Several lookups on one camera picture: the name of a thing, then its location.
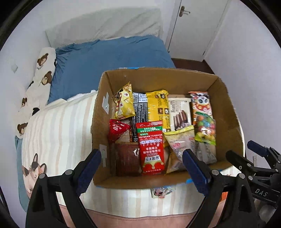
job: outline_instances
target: yellow snack package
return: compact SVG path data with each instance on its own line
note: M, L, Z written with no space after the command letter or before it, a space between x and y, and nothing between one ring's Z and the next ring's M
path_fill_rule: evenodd
M163 132L171 131L168 94L169 93L166 90L146 93L148 102L148 121L162 120ZM169 145L165 139L163 145L164 147Z
M128 82L124 85L113 97L116 104L114 118L122 120L128 117L135 116L135 109L133 106L133 91L132 84Z

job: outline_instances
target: bear print pillow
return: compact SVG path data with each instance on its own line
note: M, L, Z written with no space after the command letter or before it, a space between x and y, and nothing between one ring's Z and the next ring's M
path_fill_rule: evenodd
M30 117L46 106L55 65L56 50L52 47L43 48L37 59L35 75L22 98L21 108L16 115L15 132L18 138L23 138Z

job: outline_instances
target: cat print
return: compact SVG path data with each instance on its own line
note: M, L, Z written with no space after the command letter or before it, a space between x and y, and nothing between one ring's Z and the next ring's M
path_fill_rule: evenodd
M38 176L41 173L46 173L47 166L45 163L39 165L38 154L36 153L29 169L25 168L24 166L21 167L23 173L24 186L26 191L28 192L28 196L30 197Z

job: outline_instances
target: metal bolt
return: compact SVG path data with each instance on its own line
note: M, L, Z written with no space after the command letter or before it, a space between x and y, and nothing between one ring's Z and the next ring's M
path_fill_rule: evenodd
M216 169L213 169L213 170L212 170L212 174L214 174L214 175L217 176L217 175L219 174L219 171L217 171Z
M40 179L43 179L45 176L46 176L46 175L45 175L44 173L41 173L41 174L39 175L39 178L40 178Z
M240 177L241 179L244 179L244 178L245 178L245 175L244 175L243 173L239 173L239 177Z
M66 175L72 174L72 170L71 170L71 169L66 170L66 171L65 171L65 174L66 174Z

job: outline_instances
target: white door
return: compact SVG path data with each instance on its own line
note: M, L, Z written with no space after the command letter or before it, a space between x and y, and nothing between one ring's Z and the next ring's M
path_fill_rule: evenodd
M171 57L202 61L227 2L228 0L182 0L168 48Z

